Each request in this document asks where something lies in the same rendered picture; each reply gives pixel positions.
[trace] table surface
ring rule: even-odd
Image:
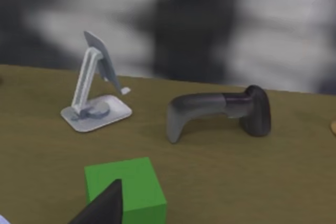
[[[0,66],[0,215],[12,224],[67,223],[86,202],[87,165],[149,157],[168,202],[167,224],[336,223],[336,97],[268,91],[272,133],[237,120],[195,120],[165,138],[175,96],[242,88],[121,78],[133,115],[91,133],[60,116],[78,73]],[[91,96],[115,93],[95,78]]]

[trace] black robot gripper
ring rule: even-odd
[[[167,109],[168,140],[177,143],[187,122],[215,114],[239,118],[240,126],[251,136],[262,137],[271,131],[268,96],[262,88],[252,85],[243,93],[198,93],[174,98]]]

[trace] green box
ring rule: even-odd
[[[122,180],[123,224],[165,224],[166,199],[149,158],[85,167],[87,200]]]

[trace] barcode scanner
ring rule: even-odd
[[[167,109],[168,140],[177,143],[187,122],[216,114],[239,118],[240,126],[251,136],[262,137],[271,131],[268,96],[262,88],[252,85],[243,93],[198,93],[174,98]]]

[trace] box side face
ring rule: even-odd
[[[165,224],[166,204],[125,212],[122,224]]]
[[[124,211],[166,203],[149,158],[88,166],[85,172],[90,201],[115,179],[121,179]]]

